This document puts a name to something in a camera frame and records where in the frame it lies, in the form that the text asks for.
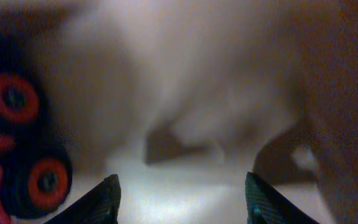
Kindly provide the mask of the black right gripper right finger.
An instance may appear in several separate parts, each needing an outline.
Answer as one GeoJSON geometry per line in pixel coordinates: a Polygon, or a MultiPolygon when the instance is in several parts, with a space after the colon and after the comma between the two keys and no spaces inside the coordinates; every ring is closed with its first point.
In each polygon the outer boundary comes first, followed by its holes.
{"type": "Polygon", "coordinates": [[[257,174],[245,181],[247,224],[319,224],[257,174]]]}

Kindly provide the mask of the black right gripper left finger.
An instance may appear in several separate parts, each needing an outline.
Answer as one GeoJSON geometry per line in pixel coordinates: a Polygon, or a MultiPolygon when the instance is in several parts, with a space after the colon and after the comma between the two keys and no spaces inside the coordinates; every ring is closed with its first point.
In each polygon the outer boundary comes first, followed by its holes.
{"type": "Polygon", "coordinates": [[[119,177],[112,174],[45,224],[118,224],[120,201],[119,177]]]}

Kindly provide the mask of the grey red toy truck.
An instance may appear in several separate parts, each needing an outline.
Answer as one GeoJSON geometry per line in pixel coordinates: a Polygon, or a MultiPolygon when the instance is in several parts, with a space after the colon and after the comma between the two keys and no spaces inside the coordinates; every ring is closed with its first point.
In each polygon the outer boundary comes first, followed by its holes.
{"type": "Polygon", "coordinates": [[[42,136],[48,102],[21,56],[0,39],[0,223],[56,211],[72,183],[66,151],[42,136]]]}

